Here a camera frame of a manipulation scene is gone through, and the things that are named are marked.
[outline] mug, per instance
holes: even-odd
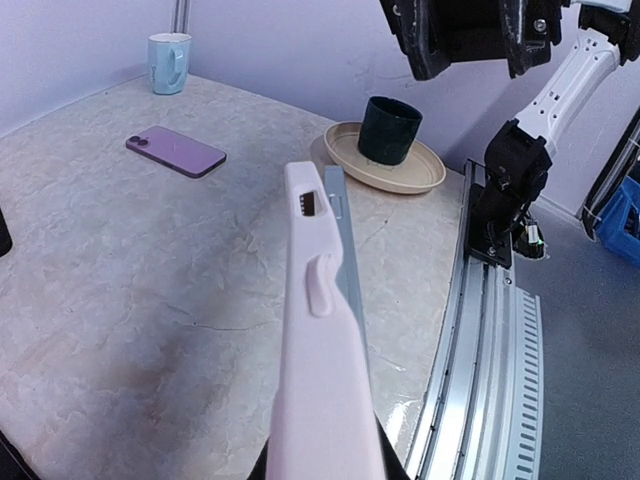
[[[383,165],[400,165],[420,128],[422,114],[411,105],[387,97],[371,97],[360,129],[358,150]]]
[[[191,35],[159,33],[149,37],[149,80],[154,93],[173,95],[184,89],[189,71]]]

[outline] screw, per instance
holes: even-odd
[[[544,18],[539,18],[533,22],[533,28],[535,28],[538,33],[544,33],[547,31],[547,21]]]

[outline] blue crate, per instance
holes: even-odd
[[[627,177],[604,209],[596,231],[607,250],[640,267],[640,240],[625,230],[632,208],[640,211],[640,184]]]

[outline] marble tabletop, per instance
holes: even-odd
[[[0,139],[0,429],[48,480],[244,480],[277,386],[283,167],[332,122],[191,77],[137,79]],[[124,148],[160,124],[228,153],[193,180]],[[451,280],[462,181],[349,181],[374,404],[401,458]]]

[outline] black cup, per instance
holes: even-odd
[[[371,97],[360,129],[358,150],[383,165],[399,165],[416,138],[422,114],[399,100]]]

